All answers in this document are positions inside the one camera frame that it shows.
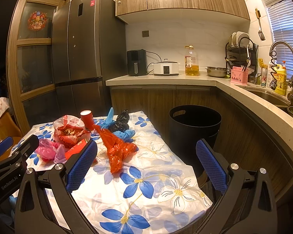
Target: power cord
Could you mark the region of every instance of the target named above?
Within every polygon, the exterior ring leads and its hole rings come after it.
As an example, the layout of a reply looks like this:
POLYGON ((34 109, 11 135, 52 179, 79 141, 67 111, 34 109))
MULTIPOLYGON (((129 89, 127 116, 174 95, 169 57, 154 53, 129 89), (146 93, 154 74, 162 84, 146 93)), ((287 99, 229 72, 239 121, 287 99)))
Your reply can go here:
MULTIPOLYGON (((161 61, 162 61, 162 58, 161 58, 157 53, 153 53, 153 52, 149 52, 149 51, 146 51, 146 52, 147 52, 147 53, 151 53, 151 54, 156 54, 156 55, 161 59, 161 61)), ((149 66, 150 66, 151 64, 154 64, 154 62, 151 62, 151 63, 147 66, 146 70, 149 68, 149 66)), ((153 74, 150 74, 152 71, 154 71, 154 69, 152 69, 151 71, 149 71, 148 75, 154 75, 154 73, 153 73, 153 74)))

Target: floral tablecloth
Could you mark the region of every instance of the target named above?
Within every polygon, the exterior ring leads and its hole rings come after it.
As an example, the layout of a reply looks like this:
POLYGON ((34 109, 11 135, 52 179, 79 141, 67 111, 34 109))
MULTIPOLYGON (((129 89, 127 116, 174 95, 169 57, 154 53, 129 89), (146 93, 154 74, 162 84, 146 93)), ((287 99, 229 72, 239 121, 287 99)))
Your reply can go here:
MULTIPOLYGON (((143 112, 129 115, 129 127, 136 131, 131 140, 139 150, 127 157, 118 174, 112 175, 106 147, 99 136, 92 134, 98 145, 98 163, 90 167, 72 196, 100 233, 171 233, 202 216, 212 202, 199 189, 193 168, 172 153, 148 117, 143 112)), ((96 123, 103 119, 94 118, 96 123)), ((52 123, 33 126, 12 152, 32 134, 52 140, 53 131, 52 123)), ((43 162, 35 153, 27 164, 37 171, 54 165, 43 162)), ((68 228, 52 190, 46 190, 59 224, 68 228)))

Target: lower cabinet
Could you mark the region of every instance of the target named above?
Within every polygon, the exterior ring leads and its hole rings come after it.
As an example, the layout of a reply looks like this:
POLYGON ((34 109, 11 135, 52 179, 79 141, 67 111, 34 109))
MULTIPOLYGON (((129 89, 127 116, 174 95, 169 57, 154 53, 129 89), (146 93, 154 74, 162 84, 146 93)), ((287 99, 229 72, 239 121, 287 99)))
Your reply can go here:
POLYGON ((278 145, 274 139, 276 135, 266 130, 259 118, 252 117, 254 114, 250 110, 216 87, 114 86, 111 87, 111 95, 115 114, 124 109, 129 112, 143 111, 168 145, 169 111, 173 107, 210 107, 222 116, 215 152, 221 153, 229 163, 234 162, 245 170, 265 168, 277 198, 280 198, 279 194, 285 194, 284 189, 293 182, 293 161, 287 154, 291 149, 278 145))

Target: electrical outlet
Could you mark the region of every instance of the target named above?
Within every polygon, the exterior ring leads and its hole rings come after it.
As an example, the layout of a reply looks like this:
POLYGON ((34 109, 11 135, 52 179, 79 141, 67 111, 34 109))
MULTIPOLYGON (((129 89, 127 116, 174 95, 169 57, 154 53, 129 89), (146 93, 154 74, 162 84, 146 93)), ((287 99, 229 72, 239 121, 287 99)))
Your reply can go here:
POLYGON ((149 31, 142 31, 142 37, 148 37, 149 36, 149 31))

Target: countertop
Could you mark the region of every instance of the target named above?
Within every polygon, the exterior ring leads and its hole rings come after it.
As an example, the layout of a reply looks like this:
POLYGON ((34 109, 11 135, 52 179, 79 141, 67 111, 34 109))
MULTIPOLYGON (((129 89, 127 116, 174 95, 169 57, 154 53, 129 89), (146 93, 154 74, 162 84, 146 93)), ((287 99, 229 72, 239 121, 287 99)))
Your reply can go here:
POLYGON ((122 76, 106 81, 108 86, 121 85, 201 85, 216 86, 229 94, 266 122, 293 151, 293 118, 268 101, 240 88, 230 79, 200 76, 122 76))

